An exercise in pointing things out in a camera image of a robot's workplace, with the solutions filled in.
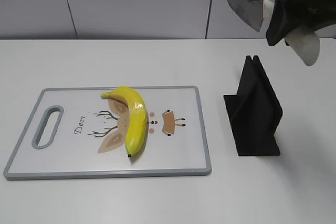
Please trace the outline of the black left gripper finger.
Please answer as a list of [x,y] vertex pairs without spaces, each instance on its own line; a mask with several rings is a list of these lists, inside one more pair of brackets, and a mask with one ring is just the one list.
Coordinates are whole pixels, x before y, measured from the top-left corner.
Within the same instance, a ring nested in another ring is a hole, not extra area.
[[302,13],[290,0],[275,0],[271,21],[266,31],[267,43],[275,46],[285,35],[302,23]]

